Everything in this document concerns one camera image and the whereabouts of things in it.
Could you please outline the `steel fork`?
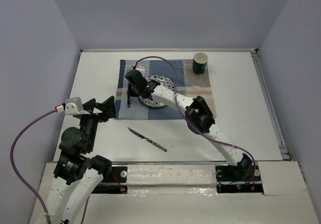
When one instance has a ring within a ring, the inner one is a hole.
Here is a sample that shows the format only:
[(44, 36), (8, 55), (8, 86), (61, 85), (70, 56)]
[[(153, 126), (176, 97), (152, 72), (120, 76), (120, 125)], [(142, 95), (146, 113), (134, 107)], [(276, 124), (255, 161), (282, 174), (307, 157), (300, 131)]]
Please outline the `steel fork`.
[[(132, 67), (129, 67), (127, 70), (126, 70), (126, 74), (129, 73), (133, 68)], [(127, 83), (127, 108), (130, 108), (130, 98), (131, 98), (131, 84), (130, 82)]]

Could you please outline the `blue floral plate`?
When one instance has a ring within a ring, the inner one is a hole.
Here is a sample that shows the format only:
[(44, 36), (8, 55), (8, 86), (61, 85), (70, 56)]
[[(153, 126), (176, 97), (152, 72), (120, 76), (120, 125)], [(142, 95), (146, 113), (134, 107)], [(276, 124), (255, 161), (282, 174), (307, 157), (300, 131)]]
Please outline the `blue floral plate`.
[[(146, 80), (147, 81), (155, 80), (170, 90), (174, 90), (174, 88), (175, 88), (173, 81), (163, 75), (150, 75), (150, 76), (146, 77)], [(139, 96), (138, 99), (141, 103), (143, 103), (144, 105), (149, 106), (149, 107), (160, 108), (160, 107), (165, 106), (165, 104), (163, 104), (161, 102), (152, 101), (150, 99), (143, 99), (141, 96)]]

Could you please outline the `steel table knife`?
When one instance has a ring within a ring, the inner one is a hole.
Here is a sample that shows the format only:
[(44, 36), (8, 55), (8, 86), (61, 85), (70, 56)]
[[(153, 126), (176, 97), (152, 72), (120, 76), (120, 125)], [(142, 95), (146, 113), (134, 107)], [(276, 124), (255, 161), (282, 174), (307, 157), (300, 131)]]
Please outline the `steel table knife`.
[(143, 136), (142, 134), (136, 132), (135, 130), (133, 130), (133, 129), (129, 128), (129, 127), (128, 127), (128, 130), (129, 130), (130, 132), (132, 132), (132, 133), (133, 133), (135, 136), (137, 136), (138, 138), (140, 138), (140, 139), (142, 139), (143, 141), (146, 141), (146, 142), (152, 144), (153, 146), (157, 147), (158, 149), (160, 149), (160, 150), (162, 150), (162, 151), (164, 151), (164, 152), (167, 152), (167, 151), (168, 151), (165, 147), (163, 147), (163, 146), (161, 146), (160, 144), (156, 143), (155, 141), (153, 141), (153, 140), (151, 140), (151, 139)]

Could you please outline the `blue beige plaid cloth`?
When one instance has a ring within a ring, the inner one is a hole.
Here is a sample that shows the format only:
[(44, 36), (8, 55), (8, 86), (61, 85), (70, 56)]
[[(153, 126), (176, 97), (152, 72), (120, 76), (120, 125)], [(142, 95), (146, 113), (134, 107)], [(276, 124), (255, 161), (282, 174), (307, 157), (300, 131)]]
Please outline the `blue beige plaid cloth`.
[[(131, 97), (130, 106), (127, 106), (126, 72), (132, 69), (134, 60), (120, 60), (118, 86), (115, 97), (116, 118), (121, 120), (179, 120), (179, 112), (163, 104), (147, 103), (141, 97)], [(170, 60), (178, 74), (178, 93), (188, 97), (201, 96), (209, 106), (213, 117), (216, 117), (215, 101), (212, 94), (208, 69), (203, 74), (195, 74), (192, 69), (192, 60)], [(144, 76), (147, 80), (151, 77), (162, 75), (170, 79), (170, 88), (175, 81), (175, 73), (169, 64), (159, 59), (148, 59), (139, 62), (139, 67), (145, 69)]]

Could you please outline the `dark green mug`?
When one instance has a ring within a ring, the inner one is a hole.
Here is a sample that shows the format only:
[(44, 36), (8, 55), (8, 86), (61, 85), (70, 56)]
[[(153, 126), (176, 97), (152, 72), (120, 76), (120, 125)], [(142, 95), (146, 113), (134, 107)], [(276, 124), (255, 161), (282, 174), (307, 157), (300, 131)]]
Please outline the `dark green mug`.
[(204, 74), (208, 63), (208, 56), (205, 53), (197, 53), (193, 56), (192, 68), (195, 74)]

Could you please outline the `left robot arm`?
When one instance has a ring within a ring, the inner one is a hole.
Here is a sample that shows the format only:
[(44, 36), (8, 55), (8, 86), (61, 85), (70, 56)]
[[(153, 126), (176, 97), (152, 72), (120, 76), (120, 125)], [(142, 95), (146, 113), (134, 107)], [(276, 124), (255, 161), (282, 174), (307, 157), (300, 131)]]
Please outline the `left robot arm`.
[(110, 178), (112, 162), (102, 156), (87, 158), (93, 151), (97, 127), (116, 116), (115, 98), (102, 103), (94, 98), (82, 103), (79, 97), (56, 107), (59, 113), (79, 119), (78, 127), (62, 132), (61, 151), (44, 211), (36, 223), (73, 223), (94, 188)]

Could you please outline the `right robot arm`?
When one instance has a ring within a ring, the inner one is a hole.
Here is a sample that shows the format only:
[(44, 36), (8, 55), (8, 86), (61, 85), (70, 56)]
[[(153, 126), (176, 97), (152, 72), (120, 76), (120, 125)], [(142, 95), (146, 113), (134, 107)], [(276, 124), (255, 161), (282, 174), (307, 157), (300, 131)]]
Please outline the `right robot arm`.
[(228, 139), (219, 130), (209, 106), (201, 96), (187, 97), (155, 80), (147, 81), (136, 69), (129, 70), (125, 78), (128, 81), (128, 95), (140, 96), (176, 109), (187, 122), (188, 128), (207, 139), (224, 157), (235, 179), (242, 180), (249, 175), (254, 177), (254, 157), (245, 149), (228, 143)]

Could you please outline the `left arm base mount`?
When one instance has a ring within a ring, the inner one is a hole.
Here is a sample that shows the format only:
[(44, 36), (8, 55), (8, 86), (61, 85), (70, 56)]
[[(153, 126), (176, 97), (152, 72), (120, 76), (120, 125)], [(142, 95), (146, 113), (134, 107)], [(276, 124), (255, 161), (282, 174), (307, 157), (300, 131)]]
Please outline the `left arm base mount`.
[(113, 166), (108, 177), (93, 189), (92, 194), (127, 194), (127, 166)]

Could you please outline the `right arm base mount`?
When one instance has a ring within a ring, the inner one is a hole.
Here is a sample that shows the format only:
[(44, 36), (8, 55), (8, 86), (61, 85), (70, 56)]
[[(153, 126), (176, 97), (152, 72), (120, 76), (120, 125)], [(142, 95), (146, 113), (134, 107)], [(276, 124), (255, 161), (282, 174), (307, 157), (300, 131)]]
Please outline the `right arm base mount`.
[(225, 193), (263, 193), (263, 185), (258, 165), (251, 166), (245, 176), (234, 175), (233, 166), (219, 165), (216, 171), (216, 191), (218, 194)]

